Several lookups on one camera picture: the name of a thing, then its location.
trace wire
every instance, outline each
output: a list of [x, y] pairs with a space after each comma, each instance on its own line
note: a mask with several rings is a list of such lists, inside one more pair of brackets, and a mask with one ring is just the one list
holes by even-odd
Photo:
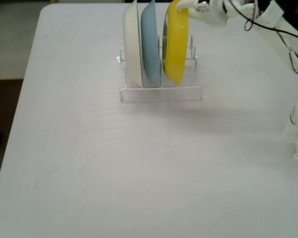
[[233, 8], [235, 9], [235, 11], [237, 11], [238, 14], [240, 14], [242, 17], [244, 17], [248, 22], [251, 22], [252, 24], [255, 24], [256, 26], [259, 26], [259, 27], [261, 27], [261, 28], [264, 28], [264, 29], [267, 29], [267, 30], [270, 30], [270, 31], [281, 32], [281, 33], [285, 33], [285, 34], [288, 34], [288, 35], [291, 35], [291, 36], [293, 36], [293, 37], [298, 38], [298, 35], [295, 35], [295, 34], [290, 33], [290, 32], [288, 32], [288, 31], [279, 30], [279, 29], [276, 29], [276, 28], [270, 28], [270, 27], [267, 27], [267, 26], [258, 24], [257, 22], [253, 21], [252, 19], [250, 19], [250, 18], [244, 16], [244, 15], [237, 9], [237, 7], [232, 3], [232, 0], [229, 0], [229, 3], [233, 6]]
[[245, 22], [245, 25], [244, 25], [244, 30], [245, 31], [250, 31], [252, 29], [253, 25], [254, 25], [254, 20], [256, 19], [256, 7], [257, 7], [257, 0], [254, 0], [254, 12], [253, 12], [253, 18], [252, 18], [252, 21], [253, 22], [251, 22], [251, 25], [250, 25], [250, 27], [248, 29], [246, 28], [246, 26], [247, 26], [247, 23], [250, 22], [250, 21], [247, 20]]
[[293, 62], [293, 57], [292, 57], [292, 48], [290, 48], [287, 44], [286, 44], [286, 42], [285, 42], [285, 40], [284, 40], [284, 38], [283, 38], [283, 36], [279, 33], [279, 32], [277, 32], [277, 34], [279, 35], [279, 37], [280, 37], [280, 39], [282, 40], [282, 42], [284, 43], [284, 45], [287, 47], [287, 49], [289, 50], [289, 59], [290, 59], [290, 63], [291, 63], [291, 65], [292, 65], [292, 68], [293, 68], [293, 71], [296, 73], [296, 74], [298, 74], [298, 71], [295, 69], [295, 67], [294, 67], [294, 62]]

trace black cable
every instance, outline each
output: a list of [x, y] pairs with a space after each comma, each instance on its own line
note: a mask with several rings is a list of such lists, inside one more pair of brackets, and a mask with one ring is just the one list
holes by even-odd
[[298, 38], [298, 35], [295, 35], [295, 34], [290, 33], [290, 32], [288, 32], [288, 31], [279, 30], [279, 29], [276, 29], [276, 28], [270, 28], [270, 27], [263, 26], [263, 25], [261, 25], [261, 24], [256, 23], [256, 22], [253, 21], [252, 19], [250, 19], [250, 18], [244, 16], [244, 15], [243, 15], [243, 14], [236, 8], [236, 6], [232, 3], [232, 0], [229, 0], [229, 3], [234, 7], [235, 11], [237, 11], [238, 14], [240, 14], [242, 17], [244, 17], [247, 21], [251, 22], [252, 24], [255, 24], [256, 26], [259, 26], [259, 27], [261, 27], [261, 28], [264, 28], [264, 29], [267, 29], [267, 30], [270, 30], [270, 31], [281, 32], [281, 33], [285, 33], [285, 34], [288, 34], [288, 35], [291, 35], [291, 36], [293, 36], [293, 37]]

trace floor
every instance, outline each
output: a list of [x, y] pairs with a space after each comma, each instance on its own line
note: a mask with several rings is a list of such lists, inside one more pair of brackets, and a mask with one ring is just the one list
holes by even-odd
[[23, 78], [44, 2], [0, 4], [0, 79]]

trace white wire rack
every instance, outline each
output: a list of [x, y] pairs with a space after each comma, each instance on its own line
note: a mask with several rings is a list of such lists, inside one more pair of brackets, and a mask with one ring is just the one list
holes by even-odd
[[[196, 53], [196, 47], [193, 44], [193, 36], [191, 36], [190, 40], [190, 45], [187, 46], [188, 48], [188, 54], [189, 56], [186, 58], [186, 60], [189, 60], [191, 62], [192, 70], [193, 70], [193, 83], [190, 85], [185, 85], [185, 86], [171, 86], [171, 87], [165, 87], [162, 86], [161, 82], [161, 87], [129, 87], [128, 85], [128, 77], [127, 77], [127, 70], [126, 70], [126, 75], [125, 75], [125, 88], [122, 88], [120, 90], [119, 96], [120, 96], [120, 101], [123, 101], [123, 92], [124, 91], [150, 91], [150, 90], [179, 90], [179, 89], [201, 89], [201, 86], [198, 85], [197, 79], [196, 79], [196, 72], [197, 72], [197, 66], [198, 66], [198, 56], [195, 54]], [[121, 48], [119, 51], [119, 56], [117, 57], [118, 62], [124, 62], [124, 48]]]

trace table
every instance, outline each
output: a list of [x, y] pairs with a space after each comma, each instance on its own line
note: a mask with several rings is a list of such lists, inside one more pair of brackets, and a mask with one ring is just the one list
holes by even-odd
[[203, 100], [121, 103], [126, 7], [42, 10], [0, 174], [0, 238], [298, 238], [298, 163], [281, 140], [298, 77], [241, 18], [192, 20]]

